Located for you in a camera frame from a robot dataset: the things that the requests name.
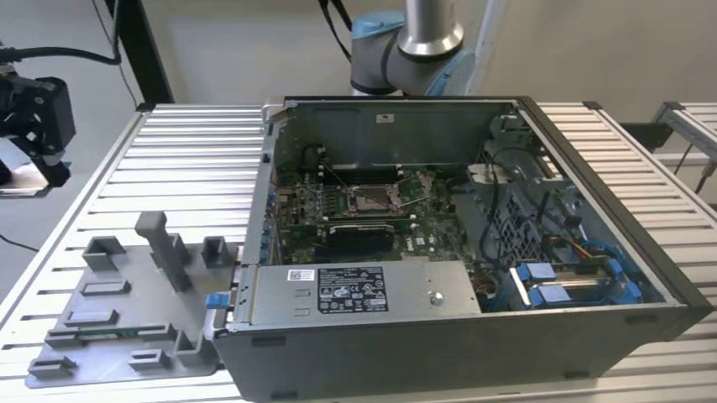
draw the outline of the blue connector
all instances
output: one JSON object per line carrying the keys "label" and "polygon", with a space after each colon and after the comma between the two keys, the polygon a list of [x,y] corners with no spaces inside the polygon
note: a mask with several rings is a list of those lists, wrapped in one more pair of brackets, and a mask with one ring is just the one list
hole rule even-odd
{"label": "blue connector", "polygon": [[205,309],[226,309],[228,308],[228,292],[213,292],[205,296]]}

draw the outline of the motherboard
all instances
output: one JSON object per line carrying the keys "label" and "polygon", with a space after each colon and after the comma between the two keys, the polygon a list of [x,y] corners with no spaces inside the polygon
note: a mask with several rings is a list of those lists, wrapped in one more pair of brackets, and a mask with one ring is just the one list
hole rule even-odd
{"label": "motherboard", "polygon": [[280,175],[282,263],[473,261],[448,191],[465,181],[435,167],[399,165]]}

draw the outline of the black cable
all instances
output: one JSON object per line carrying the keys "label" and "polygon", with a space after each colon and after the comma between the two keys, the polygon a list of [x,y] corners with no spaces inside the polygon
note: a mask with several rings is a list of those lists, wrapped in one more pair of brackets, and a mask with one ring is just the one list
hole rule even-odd
{"label": "black cable", "polygon": [[328,29],[331,30],[331,34],[333,35],[333,39],[336,40],[337,46],[340,47],[340,51],[343,52],[343,54],[345,56],[345,59],[348,60],[348,63],[351,63],[351,53],[345,49],[345,46],[341,43],[340,38],[337,37],[336,27],[333,27],[333,21],[331,20],[331,14],[328,13],[328,0],[317,0],[317,3],[318,3],[318,6],[321,8],[323,19],[325,20],[325,23],[328,24]]}
{"label": "black cable", "polygon": [[499,202],[499,192],[500,187],[497,185],[497,174],[495,173],[495,165],[491,164],[491,174],[492,174],[492,200],[491,200],[491,210],[488,212],[488,222],[484,225],[483,232],[480,233],[480,238],[477,239],[477,250],[480,251],[480,255],[491,262],[493,266],[500,265],[500,262],[496,258],[492,258],[488,256],[488,254],[484,252],[484,240],[488,236],[488,231],[491,230],[492,224],[495,223],[495,213],[497,211],[497,202]]}
{"label": "black cable", "polygon": [[30,59],[33,57],[49,57],[49,56],[70,56],[78,57],[81,59],[88,59],[104,63],[105,65],[120,65],[121,55],[120,55],[120,43],[118,43],[118,29],[117,22],[120,19],[120,3],[121,0],[114,0],[114,30],[112,32],[112,56],[106,57],[97,55],[93,52],[86,50],[63,48],[57,46],[43,46],[38,48],[26,48],[26,49],[14,49],[14,48],[2,48],[0,49],[0,63],[15,63],[23,59]]}
{"label": "black cable", "polygon": [[[112,39],[109,38],[108,29],[105,28],[104,22],[101,21],[100,9],[97,8],[97,0],[92,0],[92,7],[93,7],[93,13],[97,16],[97,20],[100,21],[101,32],[104,32],[104,37],[108,39],[109,45],[114,46],[114,44],[112,44]],[[121,81],[124,81],[124,87],[126,88],[126,92],[129,93],[129,96],[132,97],[132,103],[134,103],[134,108],[136,108],[138,103],[136,102],[134,93],[132,92],[132,89],[129,88],[129,83],[126,82],[126,77],[124,75],[124,69],[121,68],[121,63],[117,65],[117,67],[120,68],[120,76],[121,76]]]}
{"label": "black cable", "polygon": [[707,178],[707,176],[702,176],[699,178],[699,183],[696,184],[696,187],[694,188],[694,194],[696,194],[696,195],[702,191],[702,187],[704,186],[704,183],[706,183],[706,178]]}
{"label": "black cable", "polygon": [[9,243],[11,246],[17,246],[22,249],[30,250],[31,252],[38,252],[38,249],[33,248],[31,246],[25,245],[23,243],[9,240],[2,234],[0,234],[0,239],[3,242]]}
{"label": "black cable", "polygon": [[343,2],[340,0],[331,0],[331,4],[337,11],[340,19],[344,20],[345,29],[348,29],[348,32],[351,32],[351,30],[353,29],[353,22],[351,21],[351,17],[348,16],[348,12],[345,11]]}
{"label": "black cable", "polygon": [[679,159],[679,162],[676,163],[676,168],[674,168],[672,174],[676,175],[679,172],[679,168],[682,168],[682,164],[684,163],[686,155],[690,154],[690,150],[692,149],[692,145],[687,145],[684,153],[682,154],[682,158]]}
{"label": "black cable", "polygon": [[537,222],[541,222],[541,216],[543,216],[543,213],[545,212],[547,201],[549,200],[549,195],[551,195],[551,192],[545,191],[545,193],[541,195],[541,199],[539,199],[537,212],[535,214],[535,220]]}

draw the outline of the white label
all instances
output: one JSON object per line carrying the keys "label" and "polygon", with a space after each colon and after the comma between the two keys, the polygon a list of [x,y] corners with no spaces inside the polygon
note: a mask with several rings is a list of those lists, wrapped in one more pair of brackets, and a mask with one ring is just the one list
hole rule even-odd
{"label": "white label", "polygon": [[314,270],[289,270],[286,281],[313,281]]}
{"label": "white label", "polygon": [[376,123],[392,123],[392,122],[393,122],[392,113],[383,113],[380,115],[376,115]]}

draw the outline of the white wall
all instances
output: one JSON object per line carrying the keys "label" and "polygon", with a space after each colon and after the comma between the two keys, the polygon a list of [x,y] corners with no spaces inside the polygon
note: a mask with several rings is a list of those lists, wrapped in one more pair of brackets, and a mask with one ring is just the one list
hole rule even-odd
{"label": "white wall", "polygon": [[[110,54],[90,0],[2,0],[0,40],[15,48],[69,46]],[[42,199],[0,198],[0,233],[35,247],[63,215],[133,112],[117,67],[65,57],[27,59],[21,76],[65,80],[77,134],[66,149],[71,178]],[[31,252],[0,242],[0,299],[30,262]]]}
{"label": "white wall", "polygon": [[[150,0],[144,8],[177,102],[261,103],[270,95],[345,95],[349,66],[316,0]],[[344,0],[349,15],[401,0]],[[456,0],[475,46],[484,0]],[[345,45],[343,23],[333,23]]]}
{"label": "white wall", "polygon": [[505,0],[479,91],[598,101],[646,121],[663,101],[717,101],[714,0]]}

